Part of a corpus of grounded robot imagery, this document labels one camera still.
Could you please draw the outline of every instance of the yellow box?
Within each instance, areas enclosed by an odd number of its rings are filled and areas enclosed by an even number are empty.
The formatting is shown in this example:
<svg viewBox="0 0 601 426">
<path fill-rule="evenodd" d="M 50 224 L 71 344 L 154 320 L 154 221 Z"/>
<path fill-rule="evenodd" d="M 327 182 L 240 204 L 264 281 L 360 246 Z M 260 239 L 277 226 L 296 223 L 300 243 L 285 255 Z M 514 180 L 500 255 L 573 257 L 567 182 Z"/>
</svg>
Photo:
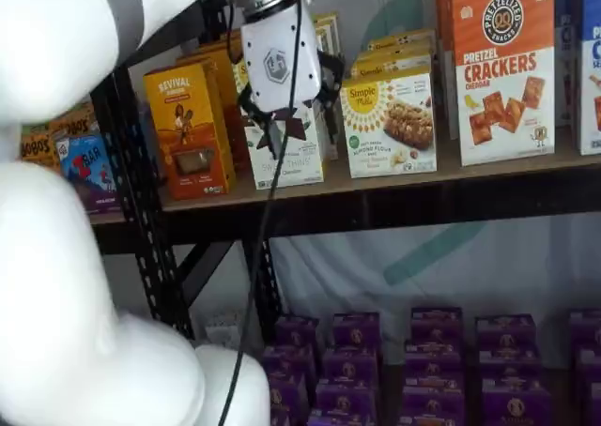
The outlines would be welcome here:
<svg viewBox="0 0 601 426">
<path fill-rule="evenodd" d="M 159 69 L 144 83 L 172 196 L 229 192 L 236 175 L 214 65 Z"/>
</svg>

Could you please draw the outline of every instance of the cracker box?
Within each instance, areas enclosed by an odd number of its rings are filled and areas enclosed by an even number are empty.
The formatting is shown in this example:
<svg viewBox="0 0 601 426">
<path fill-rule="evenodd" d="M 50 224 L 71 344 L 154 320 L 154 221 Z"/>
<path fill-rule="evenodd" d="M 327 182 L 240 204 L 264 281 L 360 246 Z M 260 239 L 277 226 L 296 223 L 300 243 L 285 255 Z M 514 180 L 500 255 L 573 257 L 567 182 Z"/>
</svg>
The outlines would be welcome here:
<svg viewBox="0 0 601 426">
<path fill-rule="evenodd" d="M 214 66 L 159 69 L 144 83 L 173 198 L 229 192 L 236 174 Z"/>
<path fill-rule="evenodd" d="M 244 62 L 233 67 L 236 87 L 241 92 L 248 83 Z M 251 156 L 254 183 L 260 190 L 268 189 L 275 174 L 277 160 L 273 158 L 265 131 L 248 119 L 243 109 L 244 131 Z M 282 140 L 287 128 L 288 146 L 278 187 L 306 185 L 323 182 L 325 160 L 328 156 L 330 139 L 326 131 L 324 108 L 317 100 L 296 106 L 292 118 L 287 118 L 287 109 L 275 112 L 272 138 Z"/>
<path fill-rule="evenodd" d="M 88 213 L 119 209 L 115 179 L 100 132 L 71 137 L 54 135 L 63 176 L 79 194 Z"/>
<path fill-rule="evenodd" d="M 261 363 L 267 371 L 292 371 L 302 373 L 307 387 L 309 402 L 315 398 L 317 371 L 311 345 L 302 348 L 295 346 L 266 346 Z"/>
<path fill-rule="evenodd" d="M 411 338 L 448 342 L 463 340 L 463 313 L 458 307 L 414 307 Z"/>
<path fill-rule="evenodd" d="M 271 409 L 270 426 L 290 426 L 290 419 L 286 411 Z"/>
<path fill-rule="evenodd" d="M 322 359 L 325 377 L 359 379 L 378 386 L 378 353 L 373 348 L 330 348 L 326 350 Z"/>
<path fill-rule="evenodd" d="M 372 56 L 358 60 L 350 69 L 352 78 L 375 76 L 384 72 L 399 71 L 417 67 L 428 67 L 431 62 L 430 52 L 424 48 L 404 53 L 392 53 Z"/>
<path fill-rule="evenodd" d="M 351 177 L 436 171 L 429 67 L 347 80 L 340 96 Z"/>
<path fill-rule="evenodd" d="M 482 376 L 537 376 L 542 370 L 541 358 L 534 346 L 483 346 L 478 351 L 478 362 Z"/>
<path fill-rule="evenodd" d="M 452 2 L 462 164 L 553 153 L 553 0 Z"/>
<path fill-rule="evenodd" d="M 418 409 L 401 409 L 401 415 L 396 426 L 463 426 L 464 419 L 461 416 L 448 412 L 423 412 Z"/>
<path fill-rule="evenodd" d="M 437 414 L 449 412 L 465 417 L 465 391 L 460 374 L 453 377 L 408 376 L 404 378 L 403 410 Z"/>
<path fill-rule="evenodd" d="M 601 0 L 578 0 L 577 144 L 580 154 L 601 153 Z"/>
<path fill-rule="evenodd" d="M 479 344 L 511 347 L 536 344 L 536 324 L 531 315 L 497 315 L 476 318 Z"/>
<path fill-rule="evenodd" d="M 304 424 L 309 415 L 304 375 L 298 372 L 272 371 L 267 373 L 267 378 L 270 383 L 271 407 L 286 411 L 292 424 Z"/>
<path fill-rule="evenodd" d="M 405 364 L 413 373 L 460 372 L 463 369 L 461 346 L 457 342 L 406 341 Z"/>
<path fill-rule="evenodd" d="M 316 408 L 369 417 L 377 422 L 377 391 L 359 380 L 322 378 L 317 384 Z"/>
<path fill-rule="evenodd" d="M 552 424 L 551 396 L 536 378 L 484 379 L 482 397 L 486 426 Z"/>
<path fill-rule="evenodd" d="M 337 313 L 331 333 L 336 346 L 361 346 L 379 351 L 382 344 L 377 312 Z"/>
<path fill-rule="evenodd" d="M 375 423 L 369 416 L 313 409 L 307 426 L 375 426 Z"/>
<path fill-rule="evenodd" d="M 555 0 L 555 125 L 572 126 L 574 96 L 573 0 Z"/>
</svg>

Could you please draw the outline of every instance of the black cable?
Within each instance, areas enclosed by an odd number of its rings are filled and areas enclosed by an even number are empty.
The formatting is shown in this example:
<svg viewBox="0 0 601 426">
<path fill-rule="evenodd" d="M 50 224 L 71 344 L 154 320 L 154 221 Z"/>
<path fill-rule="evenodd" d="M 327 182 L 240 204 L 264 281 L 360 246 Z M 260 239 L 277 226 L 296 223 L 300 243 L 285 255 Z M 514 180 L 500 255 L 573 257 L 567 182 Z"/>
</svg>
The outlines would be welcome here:
<svg viewBox="0 0 601 426">
<path fill-rule="evenodd" d="M 294 112 L 294 98 L 296 92 L 296 84 L 297 84 L 297 72 L 299 66 L 299 47 L 301 45 L 301 21 L 302 21 L 302 1 L 297 0 L 297 29 L 296 29 L 296 38 L 294 42 L 294 61 L 292 65 L 292 79 L 290 82 L 290 101 L 288 102 L 288 114 L 292 115 Z M 230 24 L 232 23 L 232 15 L 230 15 Z M 229 33 L 231 31 L 231 26 L 228 27 L 228 43 L 229 43 Z M 270 212 L 273 207 L 273 199 L 275 197 L 275 191 L 278 186 L 278 180 L 280 179 L 280 173 L 282 172 L 282 165 L 284 163 L 285 149 L 288 145 L 288 131 L 286 130 L 284 133 L 284 139 L 282 140 L 282 149 L 280 149 L 280 155 L 278 158 L 278 164 L 275 168 L 275 174 L 273 175 L 273 180 L 271 181 L 270 186 L 270 194 L 268 195 L 267 202 L 265 203 L 265 208 L 263 209 L 263 215 L 261 217 L 261 222 L 259 224 L 259 233 L 254 245 L 253 250 L 253 265 L 251 268 L 251 287 L 248 292 L 248 298 L 246 300 L 246 309 L 244 312 L 244 320 L 242 323 L 242 333 L 240 334 L 240 346 L 238 349 L 238 354 L 236 356 L 236 364 L 234 365 L 234 374 L 232 376 L 232 382 L 230 383 L 229 390 L 227 392 L 227 397 L 225 398 L 225 404 L 223 405 L 222 415 L 219 419 L 219 426 L 225 425 L 225 420 L 227 419 L 227 414 L 229 413 L 229 408 L 232 403 L 232 399 L 234 398 L 234 392 L 236 391 L 236 384 L 238 383 L 240 367 L 242 364 L 242 357 L 244 355 L 243 348 L 244 344 L 247 341 L 248 329 L 250 325 L 251 319 L 251 309 L 253 307 L 253 294 L 256 290 L 256 281 L 258 276 L 259 269 L 259 259 L 261 256 L 261 248 L 263 247 L 263 240 L 265 239 L 265 233 L 267 230 L 267 224 L 270 217 Z"/>
</svg>

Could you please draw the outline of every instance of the product label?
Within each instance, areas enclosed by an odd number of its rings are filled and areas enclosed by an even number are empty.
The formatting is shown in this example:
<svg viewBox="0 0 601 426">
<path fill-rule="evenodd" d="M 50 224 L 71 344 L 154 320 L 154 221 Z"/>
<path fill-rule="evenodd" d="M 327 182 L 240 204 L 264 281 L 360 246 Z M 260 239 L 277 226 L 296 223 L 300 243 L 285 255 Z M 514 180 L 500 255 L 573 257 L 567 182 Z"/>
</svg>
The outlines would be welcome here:
<svg viewBox="0 0 601 426">
<path fill-rule="evenodd" d="M 453 0 L 464 165 L 552 153 L 553 0 Z"/>
</svg>

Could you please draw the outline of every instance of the white box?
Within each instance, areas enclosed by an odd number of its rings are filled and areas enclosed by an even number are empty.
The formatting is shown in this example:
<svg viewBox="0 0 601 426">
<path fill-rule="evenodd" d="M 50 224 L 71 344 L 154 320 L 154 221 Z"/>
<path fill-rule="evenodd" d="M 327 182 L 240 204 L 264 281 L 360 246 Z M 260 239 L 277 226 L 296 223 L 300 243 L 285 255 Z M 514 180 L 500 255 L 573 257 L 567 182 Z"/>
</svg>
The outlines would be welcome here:
<svg viewBox="0 0 601 426">
<path fill-rule="evenodd" d="M 429 66 L 345 81 L 341 101 L 351 177 L 436 171 Z"/>
</svg>

